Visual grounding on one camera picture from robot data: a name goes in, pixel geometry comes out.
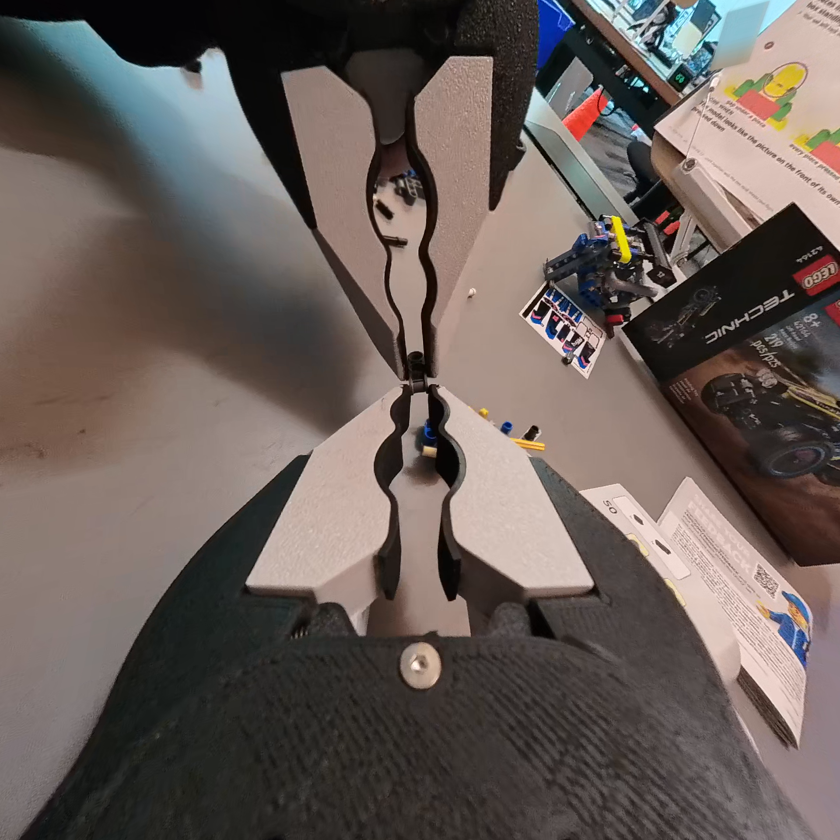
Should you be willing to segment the partly built lego car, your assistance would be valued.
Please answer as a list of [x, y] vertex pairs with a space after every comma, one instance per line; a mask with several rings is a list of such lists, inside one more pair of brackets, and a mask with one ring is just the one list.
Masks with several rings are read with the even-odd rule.
[[654, 222], [630, 225], [607, 215], [592, 221], [570, 249], [547, 260], [542, 273], [555, 288], [574, 277], [579, 296], [602, 312], [610, 339], [631, 319], [633, 303], [653, 301], [678, 280]]

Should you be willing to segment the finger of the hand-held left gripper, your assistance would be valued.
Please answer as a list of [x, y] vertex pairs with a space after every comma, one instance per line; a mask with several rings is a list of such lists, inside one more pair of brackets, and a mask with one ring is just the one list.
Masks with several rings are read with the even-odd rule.
[[391, 252], [373, 218], [380, 149], [371, 106], [325, 66], [281, 78], [314, 213], [313, 235], [374, 347], [405, 380], [403, 324], [389, 289]]
[[465, 302], [460, 279], [489, 213], [493, 59], [452, 56], [408, 111], [408, 156], [426, 202], [418, 258], [427, 289], [421, 310], [426, 375], [439, 375]]

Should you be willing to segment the black office chair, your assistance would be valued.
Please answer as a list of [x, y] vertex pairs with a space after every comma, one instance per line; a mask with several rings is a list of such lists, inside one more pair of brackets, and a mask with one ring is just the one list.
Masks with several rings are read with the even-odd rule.
[[653, 166], [650, 144], [632, 140], [626, 147], [626, 157], [635, 185], [623, 200], [638, 219], [654, 222], [662, 214], [670, 212], [678, 202]]

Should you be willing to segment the lego sticker sheet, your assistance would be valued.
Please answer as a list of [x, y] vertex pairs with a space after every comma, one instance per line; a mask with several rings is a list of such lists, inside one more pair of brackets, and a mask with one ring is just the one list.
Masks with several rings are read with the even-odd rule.
[[606, 346], [606, 331], [565, 291], [544, 281], [519, 317], [561, 360], [566, 354], [574, 356], [567, 367], [585, 380], [591, 378]]

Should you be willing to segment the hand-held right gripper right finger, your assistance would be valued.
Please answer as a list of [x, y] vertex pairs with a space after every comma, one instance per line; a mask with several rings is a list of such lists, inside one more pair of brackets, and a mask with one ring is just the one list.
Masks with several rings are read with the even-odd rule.
[[447, 487], [437, 568], [470, 632], [506, 603], [590, 595], [592, 575], [537, 471], [542, 462], [441, 385], [428, 387], [435, 467]]

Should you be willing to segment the lego set box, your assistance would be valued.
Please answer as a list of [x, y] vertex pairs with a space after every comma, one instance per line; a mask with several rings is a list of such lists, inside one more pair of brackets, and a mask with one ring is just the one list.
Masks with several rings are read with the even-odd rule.
[[791, 203], [623, 328], [800, 566], [839, 562], [838, 256]]

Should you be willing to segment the blue plastic bin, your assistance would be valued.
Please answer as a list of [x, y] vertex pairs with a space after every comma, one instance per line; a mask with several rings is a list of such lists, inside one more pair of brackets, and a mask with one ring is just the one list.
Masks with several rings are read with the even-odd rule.
[[539, 72], [551, 57], [556, 46], [574, 26], [573, 18], [557, 1], [538, 1], [539, 44], [537, 67]]

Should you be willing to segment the printed instruction poster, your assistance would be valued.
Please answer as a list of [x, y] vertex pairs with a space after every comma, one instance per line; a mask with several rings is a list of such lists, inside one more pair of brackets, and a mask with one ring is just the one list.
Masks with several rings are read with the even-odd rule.
[[838, 244], [839, 2], [793, 2], [749, 60], [713, 73], [656, 125], [765, 221], [796, 204]]

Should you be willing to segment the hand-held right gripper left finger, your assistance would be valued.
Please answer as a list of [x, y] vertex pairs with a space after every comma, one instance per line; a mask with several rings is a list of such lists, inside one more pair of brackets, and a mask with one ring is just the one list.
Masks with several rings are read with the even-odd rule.
[[250, 594], [339, 604], [367, 631], [371, 604], [396, 588], [377, 561], [398, 537], [390, 485], [411, 396], [392, 388], [312, 450], [246, 579]]

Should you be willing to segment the feedback leaflet with minifigure print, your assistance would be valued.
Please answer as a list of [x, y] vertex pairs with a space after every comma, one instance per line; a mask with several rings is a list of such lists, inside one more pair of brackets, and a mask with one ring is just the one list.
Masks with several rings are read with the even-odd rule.
[[716, 508], [684, 478], [658, 525], [717, 598], [738, 643], [737, 681], [777, 737], [801, 744], [810, 607]]

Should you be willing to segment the white plastic bar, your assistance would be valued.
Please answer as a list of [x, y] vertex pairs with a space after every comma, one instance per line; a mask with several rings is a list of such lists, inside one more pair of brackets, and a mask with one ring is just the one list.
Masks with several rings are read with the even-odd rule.
[[752, 212], [695, 158], [685, 158], [661, 179], [687, 214], [688, 226], [699, 229], [718, 254], [735, 246], [759, 225]]

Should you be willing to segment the orange cone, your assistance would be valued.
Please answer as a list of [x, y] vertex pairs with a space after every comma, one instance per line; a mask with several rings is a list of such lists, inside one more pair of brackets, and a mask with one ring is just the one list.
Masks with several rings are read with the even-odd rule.
[[598, 87], [581, 105], [563, 117], [563, 126], [575, 141], [581, 142], [610, 104], [611, 100], [603, 87]]

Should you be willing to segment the blue grey lego sub-assembly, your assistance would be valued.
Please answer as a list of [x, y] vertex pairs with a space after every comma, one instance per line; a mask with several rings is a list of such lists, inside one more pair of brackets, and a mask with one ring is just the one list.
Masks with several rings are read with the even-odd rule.
[[[505, 421], [498, 426], [498, 431], [508, 437], [515, 445], [529, 453], [541, 454], [546, 444], [541, 440], [542, 429], [537, 424], [530, 425], [520, 436], [514, 434], [512, 422]], [[416, 448], [420, 456], [435, 459], [438, 451], [438, 438], [431, 419], [427, 419], [416, 435]]]

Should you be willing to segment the wooden top background desk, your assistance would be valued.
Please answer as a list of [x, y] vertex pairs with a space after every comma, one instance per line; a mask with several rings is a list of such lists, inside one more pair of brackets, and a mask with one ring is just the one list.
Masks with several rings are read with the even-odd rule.
[[667, 71], [631, 41], [593, 2], [560, 1], [574, 22], [563, 37], [615, 105], [647, 136], [682, 95], [667, 80]]

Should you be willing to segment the lego instruction booklet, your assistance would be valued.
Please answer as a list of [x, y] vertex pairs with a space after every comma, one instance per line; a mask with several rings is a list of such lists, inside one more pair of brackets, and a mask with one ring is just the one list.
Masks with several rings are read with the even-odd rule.
[[724, 685], [729, 690], [740, 686], [740, 653], [732, 627], [717, 598], [681, 557], [671, 538], [664, 535], [658, 520], [651, 518], [621, 485], [585, 490], [583, 496], [636, 544], [664, 579], [698, 631]]

